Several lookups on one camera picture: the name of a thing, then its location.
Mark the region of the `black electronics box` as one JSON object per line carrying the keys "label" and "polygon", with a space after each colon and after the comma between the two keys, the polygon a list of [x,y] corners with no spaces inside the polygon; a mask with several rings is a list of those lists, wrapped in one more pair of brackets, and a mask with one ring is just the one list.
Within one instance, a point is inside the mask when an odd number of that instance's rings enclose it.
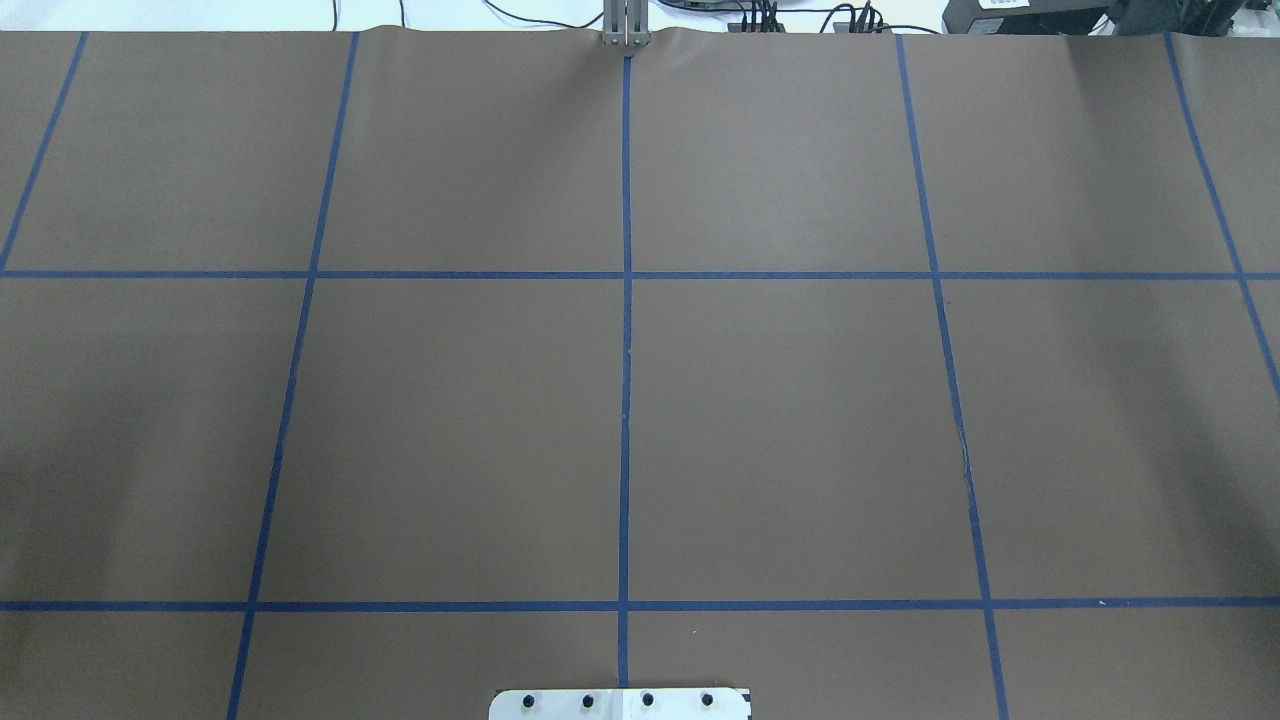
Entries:
{"label": "black electronics box", "polygon": [[1089,35],[1114,1],[947,1],[947,35]]}

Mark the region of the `aluminium frame post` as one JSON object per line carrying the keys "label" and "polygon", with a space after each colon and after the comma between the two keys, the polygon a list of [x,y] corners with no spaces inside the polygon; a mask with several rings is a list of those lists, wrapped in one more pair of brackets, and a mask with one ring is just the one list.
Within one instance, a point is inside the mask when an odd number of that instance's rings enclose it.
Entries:
{"label": "aluminium frame post", "polygon": [[641,47],[652,41],[649,1],[604,0],[602,42],[607,47]]}

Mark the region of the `white pedestal column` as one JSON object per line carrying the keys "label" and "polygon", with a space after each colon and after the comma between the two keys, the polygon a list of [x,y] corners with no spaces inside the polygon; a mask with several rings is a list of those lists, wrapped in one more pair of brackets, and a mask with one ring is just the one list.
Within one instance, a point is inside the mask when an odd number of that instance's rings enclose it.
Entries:
{"label": "white pedestal column", "polygon": [[751,719],[750,691],[731,687],[515,689],[489,719]]}

